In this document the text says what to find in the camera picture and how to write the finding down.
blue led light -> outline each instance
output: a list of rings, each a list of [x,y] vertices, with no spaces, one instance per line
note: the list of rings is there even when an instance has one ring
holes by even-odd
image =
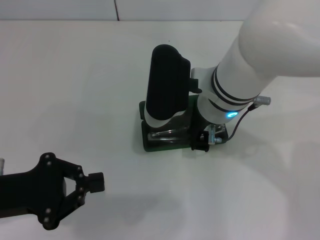
[[[226,117],[227,118],[233,118],[234,116],[236,116],[238,113],[237,112],[229,112]]]

cable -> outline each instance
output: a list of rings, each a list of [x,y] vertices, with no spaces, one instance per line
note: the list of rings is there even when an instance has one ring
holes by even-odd
[[[230,136],[227,140],[225,140],[225,141],[223,142],[223,144],[226,143],[226,142],[228,142],[230,139],[232,139],[232,138],[234,137],[234,135],[235,135],[235,133],[236,133],[236,130],[237,130],[240,122],[242,121],[242,119],[245,117],[245,115],[247,115],[248,112],[251,112],[252,110],[257,109],[258,107],[260,107],[260,106],[259,106],[259,105],[256,105],[256,104],[251,104],[251,105],[247,108],[247,110],[244,112],[244,114],[242,114],[242,116],[240,117],[240,119],[239,119],[238,122],[236,123],[236,125],[235,125],[235,127],[234,127],[234,129],[233,129],[233,132],[232,132],[231,136]]]

white table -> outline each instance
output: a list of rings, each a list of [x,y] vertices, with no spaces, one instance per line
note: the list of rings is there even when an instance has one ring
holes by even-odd
[[[35,215],[2,218],[0,238],[320,239],[319,78],[277,78],[263,91],[271,105],[208,153],[144,152],[138,104],[153,48],[170,44],[192,67],[213,67],[240,26],[1,21],[5,174],[28,171],[53,152],[86,175],[103,172],[106,190],[88,194],[53,231]]]

bolt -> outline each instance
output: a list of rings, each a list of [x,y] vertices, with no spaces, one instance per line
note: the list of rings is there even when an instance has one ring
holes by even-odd
[[[214,124],[210,124],[209,128],[208,128],[208,132],[209,132],[209,140],[208,140],[208,144],[209,145],[214,145],[215,142],[215,136],[216,136],[216,125]]]
[[[214,138],[214,142],[217,144],[221,144],[222,143],[222,138],[221,137],[215,137]]]
[[[5,168],[5,160],[3,158],[0,158],[0,176],[4,174],[4,168]]]

black stripe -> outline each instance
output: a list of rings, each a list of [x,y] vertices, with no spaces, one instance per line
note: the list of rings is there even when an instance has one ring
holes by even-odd
[[[209,102],[216,108],[216,109],[218,109],[218,110],[220,110],[220,111],[222,111],[222,112],[225,112],[225,113],[230,113],[230,112],[240,112],[241,110],[243,110],[243,109],[245,109],[246,107],[244,107],[244,108],[241,108],[241,109],[239,109],[239,110],[226,110],[226,109],[224,109],[224,108],[222,108],[222,107],[219,107],[217,104],[215,104],[213,101],[211,101],[210,99],[209,99]]]
[[[228,99],[226,99],[225,97],[223,97],[219,91],[217,90],[216,86],[215,86],[215,79],[214,79],[214,76],[215,76],[215,72],[216,72],[216,69],[214,70],[213,74],[212,74],[212,77],[211,77],[211,86],[212,86],[212,89],[214,91],[214,93],[222,100],[224,101],[225,103],[227,104],[230,104],[230,105],[233,105],[233,106],[244,106],[244,105],[247,105],[248,103],[250,103],[251,101],[248,101],[248,102],[244,102],[244,103],[237,103],[237,102],[233,102],[233,101],[230,101]]]
[[[215,84],[217,85],[217,87],[219,88],[219,90],[225,95],[225,96],[227,96],[228,98],[230,98],[230,99],[232,99],[232,100],[234,100],[234,101],[238,101],[238,102],[246,102],[245,104],[248,104],[248,103],[250,103],[253,99],[255,99],[257,96],[259,96],[259,94],[257,95],[257,96],[254,96],[254,97],[252,97],[252,98],[248,98],[248,99],[243,99],[243,98],[237,98],[237,97],[235,97],[235,96],[232,96],[232,95],[230,95],[229,93],[227,93],[223,88],[222,88],[222,86],[220,85],[220,83],[218,82],[218,77],[217,77],[217,69],[218,69],[218,66],[214,69],[214,71],[213,71],[213,74],[212,74],[212,77],[211,77],[211,86],[212,86],[212,88],[213,88],[213,90],[217,93],[218,91],[217,91],[217,88],[216,88],[216,86],[215,86]],[[222,97],[221,98],[224,102],[226,102],[226,103],[228,103],[228,104],[231,104],[232,102],[231,101],[229,101],[228,99],[226,99],[226,98],[224,98],[224,97]],[[235,103],[234,104],[235,106],[241,106],[241,105],[243,105],[243,104],[241,104],[241,103]]]

